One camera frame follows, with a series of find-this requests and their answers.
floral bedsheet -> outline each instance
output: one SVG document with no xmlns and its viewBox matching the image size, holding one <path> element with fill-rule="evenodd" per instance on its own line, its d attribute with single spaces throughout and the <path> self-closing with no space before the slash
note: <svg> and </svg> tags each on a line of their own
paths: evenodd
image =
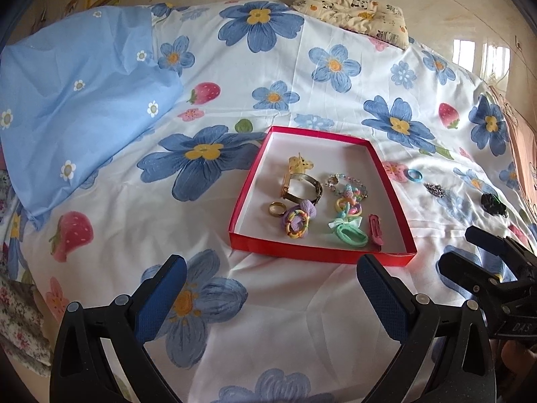
<svg viewBox="0 0 537 403">
<path fill-rule="evenodd" d="M 61 320 L 69 301 L 109 304 L 171 254 L 185 257 L 187 283 L 146 344 L 183 401 L 359 400 L 398 349 L 353 266 L 230 249 L 230 215 L 272 125 L 372 142 L 418 249 L 406 267 L 388 270 L 412 292 L 452 305 L 469 296 L 440 278 L 445 250 L 512 277 L 465 241 L 471 224 L 535 249 L 504 117 L 475 75 L 414 40 L 403 51 L 277 2 L 152 11 L 154 56 L 180 75 L 183 98 L 39 232 L 27 223 L 22 242 L 12 230 L 8 267 L 27 262 Z M 405 168 L 444 196 L 407 180 Z M 483 193 L 498 195 L 509 217 L 487 214 Z"/>
</svg>

watch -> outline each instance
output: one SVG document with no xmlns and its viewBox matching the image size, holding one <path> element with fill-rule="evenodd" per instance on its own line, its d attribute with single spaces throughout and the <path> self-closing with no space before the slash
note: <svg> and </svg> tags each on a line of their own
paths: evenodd
<svg viewBox="0 0 537 403">
<path fill-rule="evenodd" d="M 323 187 L 321 183 L 318 180 L 315 180 L 313 177 L 299 172 L 285 174 L 284 184 L 281 187 L 280 197 L 285 198 L 286 200 L 289 200 L 290 202 L 296 204 L 300 204 L 300 202 L 303 200 L 302 198 L 299 198 L 296 195 L 292 195 L 291 193 L 289 193 L 289 182 L 291 180 L 305 180 L 315 186 L 315 193 L 317 194 L 317 197 L 313 200 L 310 200 L 310 202 L 312 202 L 313 205 L 317 204 L 317 202 L 323 195 Z"/>
</svg>

screw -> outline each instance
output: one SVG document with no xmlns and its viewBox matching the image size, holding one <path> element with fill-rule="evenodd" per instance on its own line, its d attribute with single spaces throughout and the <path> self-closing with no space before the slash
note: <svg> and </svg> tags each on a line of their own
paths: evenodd
<svg viewBox="0 0 537 403">
<path fill-rule="evenodd" d="M 79 309 L 79 303 L 72 301 L 67 305 L 67 312 L 75 312 Z"/>
<path fill-rule="evenodd" d="M 416 294 L 416 301 L 421 305 L 428 305 L 430 300 L 425 294 Z"/>
<path fill-rule="evenodd" d="M 129 296 L 127 294 L 122 294 L 117 296 L 114 300 L 114 303 L 118 306 L 126 305 L 129 302 Z"/>
<path fill-rule="evenodd" d="M 479 309 L 479 305 L 477 304 L 476 301 L 474 300 L 468 300 L 466 302 L 466 305 L 472 310 L 472 311 L 477 311 L 477 309 Z"/>
</svg>

red box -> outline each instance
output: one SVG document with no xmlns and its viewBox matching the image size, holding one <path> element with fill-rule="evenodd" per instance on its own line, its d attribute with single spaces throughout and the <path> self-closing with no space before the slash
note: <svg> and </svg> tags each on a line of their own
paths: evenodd
<svg viewBox="0 0 537 403">
<path fill-rule="evenodd" d="M 369 194 L 362 201 L 361 229 L 370 233 L 369 213 L 380 217 L 385 242 L 381 252 L 371 242 L 363 249 L 352 249 L 330 232 L 327 224 L 337 215 L 336 197 L 325 186 L 316 205 L 318 215 L 310 221 L 305 238 L 290 239 L 281 227 L 281 219 L 269 215 L 271 202 L 281 201 L 287 207 L 294 205 L 279 195 L 288 158 L 299 152 L 306 160 L 313 161 L 313 169 L 306 173 L 322 184 L 330 174 L 344 173 L 366 185 Z M 328 168 L 319 177 L 319 172 Z M 345 171 L 332 171 L 332 168 Z M 231 247 L 237 250 L 339 264 L 356 264 L 361 255 L 372 253 L 382 265 L 405 266 L 417 253 L 401 204 L 369 141 L 326 131 L 277 126 L 269 129 L 244 182 L 229 223 L 229 237 Z"/>
</svg>

black hair clip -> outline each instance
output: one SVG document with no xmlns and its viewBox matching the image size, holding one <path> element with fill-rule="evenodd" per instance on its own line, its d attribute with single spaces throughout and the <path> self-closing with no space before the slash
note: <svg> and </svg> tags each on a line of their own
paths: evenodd
<svg viewBox="0 0 537 403">
<path fill-rule="evenodd" d="M 507 218 L 507 206 L 494 194 L 483 194 L 481 196 L 481 205 L 488 214 L 502 215 Z"/>
</svg>

